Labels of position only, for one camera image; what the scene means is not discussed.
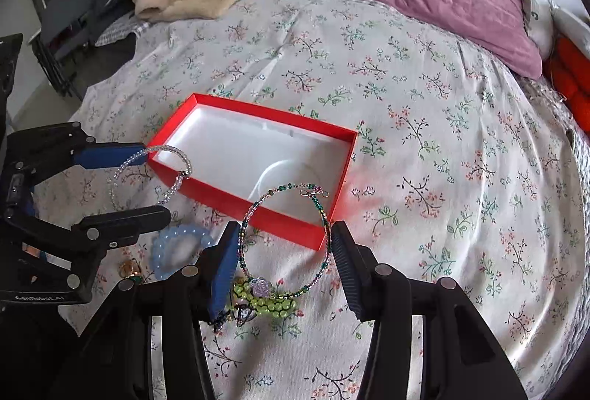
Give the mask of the red cardboard box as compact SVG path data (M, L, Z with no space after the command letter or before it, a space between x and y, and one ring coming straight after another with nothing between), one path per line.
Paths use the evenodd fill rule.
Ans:
M183 166L176 147L192 164L182 194L236 220L264 193L288 183L313 184L333 217L351 163L355 131L253 103L191 94L152 137L149 157L170 185Z

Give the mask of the gold ring green stone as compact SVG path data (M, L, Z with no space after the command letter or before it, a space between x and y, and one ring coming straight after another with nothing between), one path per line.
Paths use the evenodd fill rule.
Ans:
M131 280L135 284L141 284L144 281L140 264L135 259L123 261L118 268L119 276L125 280Z

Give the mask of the dark grey chair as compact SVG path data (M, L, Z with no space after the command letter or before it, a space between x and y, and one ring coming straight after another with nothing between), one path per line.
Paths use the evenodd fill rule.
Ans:
M64 63L78 51L97 45L100 36L116 21L130 17L132 0L50 0L41 16L41 29L29 40L32 51L50 85L60 96L80 94L76 74Z

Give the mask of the floral bed sheet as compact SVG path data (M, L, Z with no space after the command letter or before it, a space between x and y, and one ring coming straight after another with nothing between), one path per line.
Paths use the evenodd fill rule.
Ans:
M541 399L589 324L589 148L538 85L382 4L241 0L146 29L72 120L149 141L204 93L356 132L338 217L408 277L455 278ZM332 258L298 305L204 326L217 398L357 397L374 324L349 310Z

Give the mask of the white patterned pillow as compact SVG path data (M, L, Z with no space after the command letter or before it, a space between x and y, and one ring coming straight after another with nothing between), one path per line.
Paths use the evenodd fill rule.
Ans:
M558 34L589 57L589 23L551 0L522 0L525 30L543 60L549 58Z

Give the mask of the red knotted cushion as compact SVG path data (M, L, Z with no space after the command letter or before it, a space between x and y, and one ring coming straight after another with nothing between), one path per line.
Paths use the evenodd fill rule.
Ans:
M590 131L589 59L567 37L559 36L544 74L563 97L579 127Z

